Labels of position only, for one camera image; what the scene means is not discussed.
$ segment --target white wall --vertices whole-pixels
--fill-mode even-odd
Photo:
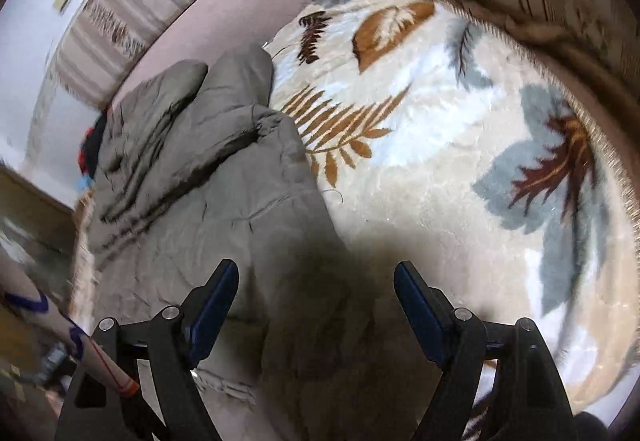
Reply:
[[[58,89],[45,123],[42,154],[24,169],[33,109],[49,60],[83,0],[61,15],[54,0],[7,0],[0,10],[0,161],[61,202],[73,205],[76,158],[97,112]]]

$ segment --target blue gripper pad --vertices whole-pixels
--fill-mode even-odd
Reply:
[[[211,354],[226,314],[238,292],[238,266],[235,262],[220,262],[204,286],[193,289],[182,310],[182,332],[187,342],[186,359],[193,369]]]
[[[444,371],[455,348],[453,306],[442,291],[427,286],[409,261],[396,266],[394,288],[424,355]]]

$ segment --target pink fabric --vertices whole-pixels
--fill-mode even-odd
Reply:
[[[214,63],[224,51],[264,43],[291,22],[311,0],[197,0],[156,40],[111,103],[141,82],[186,58]]]

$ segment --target cream blanket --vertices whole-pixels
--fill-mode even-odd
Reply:
[[[266,50],[270,105],[296,122],[341,239],[382,291],[409,259],[484,320],[532,317],[582,410],[636,343],[637,201],[616,152],[491,27],[426,0],[333,4]]]

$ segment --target gray comforter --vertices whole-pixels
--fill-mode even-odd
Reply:
[[[335,233],[260,47],[180,62],[110,115],[90,247],[95,316],[141,321],[221,259],[240,288],[200,369],[252,389],[286,439],[403,439],[429,389],[398,305]]]

